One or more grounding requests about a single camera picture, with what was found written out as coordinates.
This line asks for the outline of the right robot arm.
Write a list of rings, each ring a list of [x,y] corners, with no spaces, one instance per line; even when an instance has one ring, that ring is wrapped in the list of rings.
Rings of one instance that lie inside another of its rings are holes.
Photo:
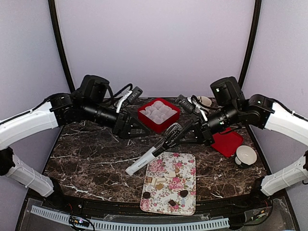
[[[279,101],[261,94],[246,99],[235,77],[224,77],[213,82],[210,87],[220,109],[206,119],[193,118],[177,136],[177,144],[210,145],[214,143],[214,134],[224,131],[230,125],[241,123],[276,131],[307,145],[308,120]],[[265,198],[307,178],[308,155],[304,154],[282,170],[255,180],[245,204],[255,209]]]

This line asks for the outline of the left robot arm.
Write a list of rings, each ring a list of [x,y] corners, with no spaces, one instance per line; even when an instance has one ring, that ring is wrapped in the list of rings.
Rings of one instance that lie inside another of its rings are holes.
[[[57,93],[47,97],[33,109],[12,116],[0,123],[0,174],[30,188],[58,210],[68,206],[59,183],[26,165],[10,147],[15,142],[48,129],[60,128],[80,121],[90,121],[101,127],[111,128],[121,139],[145,137],[150,130],[134,115],[118,104],[111,108],[114,96],[105,78],[86,75],[78,89],[72,93]]]

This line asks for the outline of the dark heart chocolate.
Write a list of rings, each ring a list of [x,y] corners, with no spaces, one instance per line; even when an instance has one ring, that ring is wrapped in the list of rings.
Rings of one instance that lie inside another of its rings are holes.
[[[182,191],[180,191],[180,196],[181,196],[182,198],[186,197],[187,195],[188,195],[188,190],[182,190]]]

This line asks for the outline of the dark round chocolate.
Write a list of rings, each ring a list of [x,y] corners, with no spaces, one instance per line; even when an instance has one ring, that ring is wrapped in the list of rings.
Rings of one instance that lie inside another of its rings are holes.
[[[149,192],[144,192],[142,196],[145,199],[149,199],[151,197],[151,194]]]

